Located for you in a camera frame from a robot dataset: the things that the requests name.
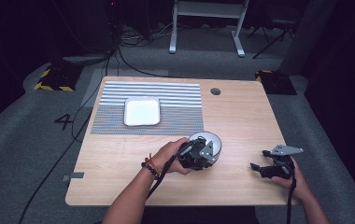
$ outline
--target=square white plate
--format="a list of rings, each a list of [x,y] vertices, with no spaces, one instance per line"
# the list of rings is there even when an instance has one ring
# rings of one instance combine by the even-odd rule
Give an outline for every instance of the square white plate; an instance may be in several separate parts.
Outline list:
[[[130,97],[125,101],[124,123],[128,126],[160,122],[160,101],[155,97]]]

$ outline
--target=forearm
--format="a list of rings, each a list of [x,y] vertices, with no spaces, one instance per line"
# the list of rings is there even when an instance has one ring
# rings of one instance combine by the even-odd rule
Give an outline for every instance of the forearm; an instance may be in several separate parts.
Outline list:
[[[140,223],[154,175],[142,168],[107,210],[103,223]]]
[[[330,221],[324,214],[320,203],[312,192],[308,193],[303,199],[303,208],[307,224],[329,224]]]

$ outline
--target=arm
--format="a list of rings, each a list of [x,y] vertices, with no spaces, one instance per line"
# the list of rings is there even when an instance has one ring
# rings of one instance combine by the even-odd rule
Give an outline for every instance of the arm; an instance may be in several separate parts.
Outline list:
[[[160,148],[152,157],[155,166],[163,169],[163,165],[178,152],[181,144],[188,141],[188,138],[181,138]],[[190,170],[184,169],[180,162],[174,161],[168,170],[168,173],[172,172],[186,175]],[[154,180],[155,177],[151,171],[146,167],[142,168],[113,204],[110,205],[102,223],[140,223],[146,199]]]
[[[329,219],[324,214],[318,199],[312,193],[311,189],[306,183],[305,177],[301,172],[297,162],[294,158],[291,158],[295,166],[295,176],[296,176],[296,189],[293,195],[298,198],[302,204],[305,211],[305,220],[308,224],[328,224]],[[291,179],[287,180],[281,177],[274,176],[271,178],[272,181],[276,182],[280,186],[289,189],[291,187]]]

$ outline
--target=person's left hand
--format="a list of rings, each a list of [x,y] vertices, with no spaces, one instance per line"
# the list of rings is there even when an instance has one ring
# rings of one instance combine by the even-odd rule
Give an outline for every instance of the person's left hand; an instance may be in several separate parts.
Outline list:
[[[161,147],[160,150],[152,157],[152,161],[157,166],[158,169],[162,170],[163,166],[171,157],[178,153],[180,146],[183,143],[190,142],[190,139],[184,137],[180,138],[175,142],[169,142],[165,146]],[[171,167],[169,167],[167,173],[178,172],[182,175],[186,175],[191,171],[191,169],[185,169],[178,160],[174,160]]]

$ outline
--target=wooden tabletop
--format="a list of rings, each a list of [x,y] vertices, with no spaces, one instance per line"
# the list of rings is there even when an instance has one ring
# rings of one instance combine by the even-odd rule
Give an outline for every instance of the wooden tabletop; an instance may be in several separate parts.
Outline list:
[[[263,86],[257,81],[163,77],[105,77],[85,134],[66,202],[110,205],[140,170],[140,163],[181,135],[93,134],[91,129],[107,81],[199,84],[204,131],[222,143],[218,161],[188,175],[167,174],[147,205],[286,204],[288,192],[250,169],[250,163],[272,165],[263,150],[285,145]],[[220,95],[211,89],[220,90]]]

